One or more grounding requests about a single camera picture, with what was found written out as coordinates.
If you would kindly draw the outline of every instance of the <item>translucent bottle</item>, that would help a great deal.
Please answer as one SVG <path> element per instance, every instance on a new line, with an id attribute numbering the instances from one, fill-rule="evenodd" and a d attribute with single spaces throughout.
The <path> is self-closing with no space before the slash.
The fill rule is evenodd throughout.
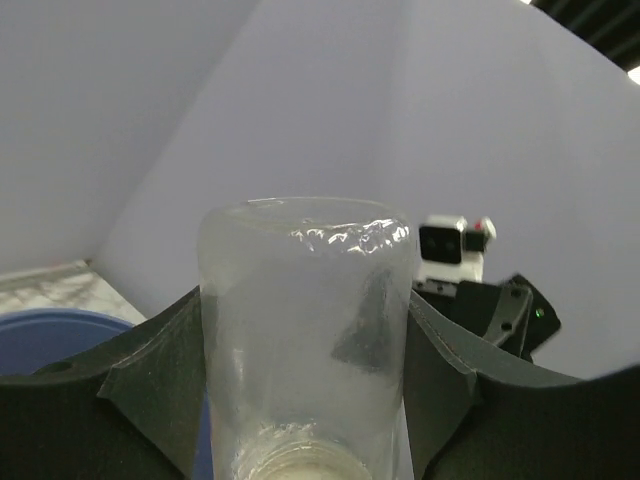
<path id="1" fill-rule="evenodd" d="M 215 210 L 198 239 L 216 480 L 392 480 L 416 241 L 384 205 Z"/>

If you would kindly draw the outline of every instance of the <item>blue bin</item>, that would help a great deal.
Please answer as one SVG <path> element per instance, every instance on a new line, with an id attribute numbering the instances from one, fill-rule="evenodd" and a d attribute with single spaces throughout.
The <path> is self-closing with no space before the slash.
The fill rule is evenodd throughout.
<path id="1" fill-rule="evenodd" d="M 28 375 L 89 350 L 132 325 L 94 312 L 66 308 L 25 310 L 0 316 L 0 375 Z M 209 412 L 202 412 L 193 480 L 213 479 Z"/>

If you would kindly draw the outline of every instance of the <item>dark ceiling panel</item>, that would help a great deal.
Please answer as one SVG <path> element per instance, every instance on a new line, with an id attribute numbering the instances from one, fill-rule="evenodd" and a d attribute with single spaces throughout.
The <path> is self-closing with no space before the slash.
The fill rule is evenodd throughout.
<path id="1" fill-rule="evenodd" d="M 625 71 L 640 65 L 640 0 L 533 0 Z"/>

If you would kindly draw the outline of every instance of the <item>white wall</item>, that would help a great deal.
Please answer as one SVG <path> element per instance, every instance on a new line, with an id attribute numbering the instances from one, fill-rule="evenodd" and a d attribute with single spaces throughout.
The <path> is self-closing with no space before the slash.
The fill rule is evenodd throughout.
<path id="1" fill-rule="evenodd" d="M 520 271 L 564 323 L 538 362 L 597 375 L 640 346 L 639 103 L 624 73 L 517 0 L 265 2 L 96 264 L 153 314 L 197 282 L 197 226 L 227 202 L 490 215 L 487 278 Z"/>
<path id="2" fill-rule="evenodd" d="M 0 271 L 95 253 L 255 3 L 0 2 Z"/>

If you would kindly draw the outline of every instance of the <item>ceiling light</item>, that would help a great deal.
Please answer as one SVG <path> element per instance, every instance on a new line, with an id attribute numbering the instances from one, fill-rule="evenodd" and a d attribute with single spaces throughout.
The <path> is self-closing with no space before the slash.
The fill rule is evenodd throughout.
<path id="1" fill-rule="evenodd" d="M 640 65 L 633 70 L 629 70 L 629 78 L 640 85 Z"/>

